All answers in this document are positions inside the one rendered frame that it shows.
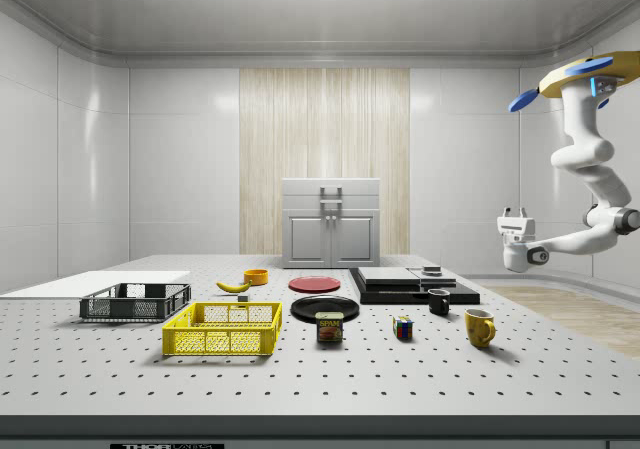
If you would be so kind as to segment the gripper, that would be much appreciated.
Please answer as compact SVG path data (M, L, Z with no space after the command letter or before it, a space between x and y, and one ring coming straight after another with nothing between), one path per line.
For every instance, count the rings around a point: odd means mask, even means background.
M510 215L511 209L505 207L497 218L497 227L504 243L525 243L535 240L535 220L526 215L524 208L518 216Z

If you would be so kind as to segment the yellow mug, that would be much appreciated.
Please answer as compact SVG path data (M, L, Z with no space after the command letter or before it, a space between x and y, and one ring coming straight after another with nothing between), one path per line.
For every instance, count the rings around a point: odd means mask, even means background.
M494 315L482 309L466 309L465 324L470 343L479 348L488 347L496 335Z

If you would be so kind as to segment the black mug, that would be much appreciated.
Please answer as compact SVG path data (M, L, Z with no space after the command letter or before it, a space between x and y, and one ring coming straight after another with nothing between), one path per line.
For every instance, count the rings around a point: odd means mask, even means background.
M450 292L445 289L429 289L428 302L432 314L446 316L450 309Z

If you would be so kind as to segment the black stove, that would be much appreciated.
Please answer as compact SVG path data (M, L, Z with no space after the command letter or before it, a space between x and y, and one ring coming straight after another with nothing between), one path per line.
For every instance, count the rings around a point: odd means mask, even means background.
M452 304L479 304L480 294L449 275L427 275L418 268L360 267L350 270L361 304L427 304L429 289L450 292Z

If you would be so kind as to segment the red plate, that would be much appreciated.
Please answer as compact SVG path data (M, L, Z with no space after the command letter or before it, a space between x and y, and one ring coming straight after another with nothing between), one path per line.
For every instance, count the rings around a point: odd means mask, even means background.
M292 279L288 287L300 293L328 293L338 290L341 283L338 279L327 276L303 276Z

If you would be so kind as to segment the white cabinet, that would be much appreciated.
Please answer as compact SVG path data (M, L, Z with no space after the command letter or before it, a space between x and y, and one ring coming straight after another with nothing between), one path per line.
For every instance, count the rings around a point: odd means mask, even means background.
M284 178L283 266L377 266L379 186L378 178Z

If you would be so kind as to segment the flat-sided can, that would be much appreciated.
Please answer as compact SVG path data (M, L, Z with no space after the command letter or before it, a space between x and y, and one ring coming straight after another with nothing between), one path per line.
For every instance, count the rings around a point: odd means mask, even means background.
M317 312L315 314L317 341L341 342L343 340L343 320L342 312Z

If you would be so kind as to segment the black plate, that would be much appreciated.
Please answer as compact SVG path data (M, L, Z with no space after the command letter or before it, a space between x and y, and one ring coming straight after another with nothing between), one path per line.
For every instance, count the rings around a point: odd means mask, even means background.
M341 312L344 321L349 321L358 316L359 305L352 299L329 295L304 297L291 304L291 313L305 322L314 323L318 312Z

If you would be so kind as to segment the yellow basket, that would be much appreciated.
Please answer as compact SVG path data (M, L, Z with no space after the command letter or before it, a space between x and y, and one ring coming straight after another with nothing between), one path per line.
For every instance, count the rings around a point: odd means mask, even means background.
M270 355L280 302L195 302L162 327L165 355Z

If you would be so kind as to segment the dark grey basket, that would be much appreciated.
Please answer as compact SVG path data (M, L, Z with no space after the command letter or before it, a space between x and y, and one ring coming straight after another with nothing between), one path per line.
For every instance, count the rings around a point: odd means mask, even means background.
M80 300L80 317L101 321L163 321L186 306L191 286L119 283Z

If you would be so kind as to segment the white board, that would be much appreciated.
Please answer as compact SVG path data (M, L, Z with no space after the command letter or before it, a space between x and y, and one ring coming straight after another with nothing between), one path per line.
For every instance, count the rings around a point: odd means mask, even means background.
M82 298L118 283L171 283L188 274L189 271L88 271L2 294L0 298Z

